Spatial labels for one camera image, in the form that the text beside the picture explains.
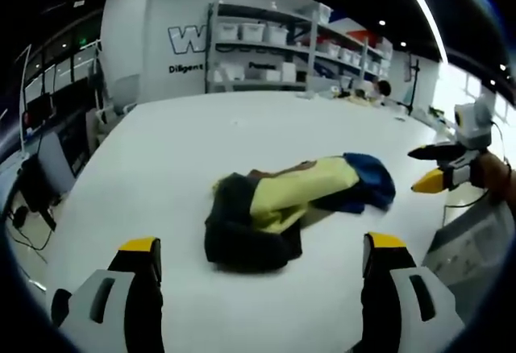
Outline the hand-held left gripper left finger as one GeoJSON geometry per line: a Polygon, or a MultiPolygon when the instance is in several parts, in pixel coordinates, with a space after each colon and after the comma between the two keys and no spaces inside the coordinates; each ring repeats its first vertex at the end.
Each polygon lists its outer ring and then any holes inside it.
{"type": "Polygon", "coordinates": [[[75,292],[56,290],[52,323],[80,352],[162,352],[161,279],[160,239],[129,240],[75,292]]]}

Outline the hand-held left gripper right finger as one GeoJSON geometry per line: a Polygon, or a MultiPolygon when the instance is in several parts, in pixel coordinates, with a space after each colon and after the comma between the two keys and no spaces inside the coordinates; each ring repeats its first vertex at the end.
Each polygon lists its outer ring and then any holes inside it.
{"type": "Polygon", "coordinates": [[[393,235],[364,235],[362,352],[441,352],[464,328],[453,293],[393,235]]]}

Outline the person's right hand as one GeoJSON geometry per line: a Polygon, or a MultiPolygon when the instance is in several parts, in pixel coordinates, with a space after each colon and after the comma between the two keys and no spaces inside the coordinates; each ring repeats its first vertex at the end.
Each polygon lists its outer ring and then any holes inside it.
{"type": "Polygon", "coordinates": [[[509,206],[514,206],[515,171],[490,152],[481,156],[480,165],[484,187],[509,206]]]}

